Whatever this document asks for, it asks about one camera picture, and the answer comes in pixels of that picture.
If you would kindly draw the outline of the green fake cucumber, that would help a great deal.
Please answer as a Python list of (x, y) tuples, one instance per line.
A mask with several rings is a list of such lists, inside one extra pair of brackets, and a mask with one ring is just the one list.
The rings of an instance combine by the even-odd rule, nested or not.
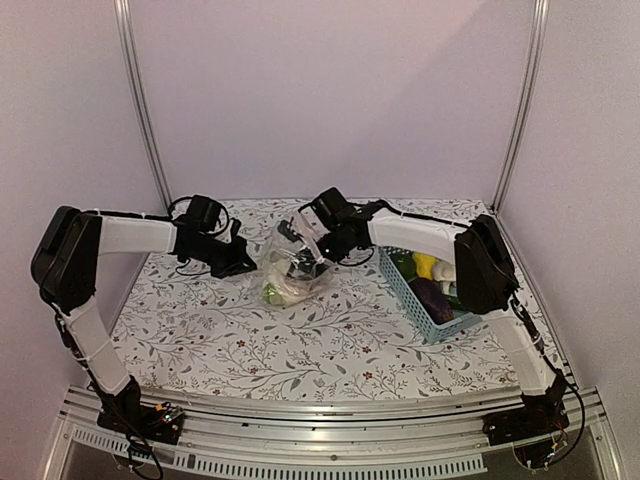
[(445, 298), (453, 310), (458, 310), (458, 311), (467, 310), (467, 308), (460, 302), (460, 300), (457, 297), (446, 295)]

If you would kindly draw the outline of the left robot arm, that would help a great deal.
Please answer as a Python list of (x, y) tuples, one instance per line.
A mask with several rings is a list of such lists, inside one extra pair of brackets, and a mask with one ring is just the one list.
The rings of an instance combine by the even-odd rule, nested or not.
[(69, 205), (55, 211), (31, 260), (31, 277), (40, 298), (53, 310), (63, 344), (110, 405), (111, 419), (126, 433), (141, 433), (149, 415), (138, 404), (140, 386), (116, 352), (101, 317), (97, 297), (102, 259), (169, 255), (181, 263), (199, 262), (211, 277), (225, 279), (257, 268), (240, 227), (240, 220), (224, 205), (201, 195), (191, 197), (179, 215)]

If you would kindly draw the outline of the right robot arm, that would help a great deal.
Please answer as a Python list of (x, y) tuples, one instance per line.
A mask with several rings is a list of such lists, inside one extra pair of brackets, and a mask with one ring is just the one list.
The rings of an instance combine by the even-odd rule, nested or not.
[(462, 224), (402, 212), (385, 200), (354, 204), (335, 187), (306, 207), (313, 213), (311, 248), (319, 259), (337, 262), (354, 249), (380, 246), (452, 264), (458, 299), (489, 323), (515, 369), (524, 403), (517, 427), (537, 436), (563, 412), (567, 382), (517, 296), (515, 266), (493, 218), (479, 215)]

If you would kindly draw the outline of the clear zip top bag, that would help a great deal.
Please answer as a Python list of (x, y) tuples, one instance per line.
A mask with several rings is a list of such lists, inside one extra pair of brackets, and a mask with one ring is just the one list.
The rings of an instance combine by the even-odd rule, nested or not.
[(258, 261), (258, 271), (260, 273), (258, 287), (262, 300), (262, 287), (265, 282), (266, 270), (270, 263), (287, 260), (290, 263), (288, 276), (306, 282), (310, 291), (309, 297), (325, 289), (333, 278), (333, 270), (337, 266), (336, 263), (329, 261), (323, 255), (320, 258), (314, 258), (302, 242), (292, 243), (277, 231), (277, 226), (280, 221), (288, 219), (294, 211), (299, 211), (306, 217), (307, 221), (318, 233), (319, 238), (321, 234), (327, 232), (317, 217), (306, 208), (294, 209), (288, 212), (275, 224), (261, 248), (260, 259)]

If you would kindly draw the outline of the white fake garlic bulb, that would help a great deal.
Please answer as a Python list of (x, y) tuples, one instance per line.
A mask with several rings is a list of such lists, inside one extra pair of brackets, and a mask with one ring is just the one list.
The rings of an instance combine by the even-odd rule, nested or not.
[(431, 268), (433, 280), (439, 284), (442, 293), (450, 294), (451, 287), (456, 283), (455, 266), (444, 260), (437, 260)]

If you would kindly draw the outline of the purple fake eggplant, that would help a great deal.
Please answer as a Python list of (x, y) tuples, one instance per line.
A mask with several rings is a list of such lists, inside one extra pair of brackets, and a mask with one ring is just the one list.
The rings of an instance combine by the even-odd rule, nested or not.
[(455, 318), (453, 309), (435, 282), (418, 277), (409, 283), (409, 288), (435, 324), (443, 325)]

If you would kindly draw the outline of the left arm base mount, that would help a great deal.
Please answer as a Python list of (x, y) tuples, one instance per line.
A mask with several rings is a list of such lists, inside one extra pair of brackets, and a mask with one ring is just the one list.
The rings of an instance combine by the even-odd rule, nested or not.
[(177, 445), (184, 420), (184, 410), (170, 402), (147, 406), (138, 400), (129, 403), (110, 400), (103, 403), (97, 424), (145, 440)]

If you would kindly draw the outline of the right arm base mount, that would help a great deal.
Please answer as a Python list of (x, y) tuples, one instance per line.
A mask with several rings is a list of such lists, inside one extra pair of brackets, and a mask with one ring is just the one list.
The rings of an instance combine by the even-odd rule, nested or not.
[(491, 446), (531, 439), (569, 426), (562, 401), (525, 403), (522, 407), (487, 414), (482, 432)]

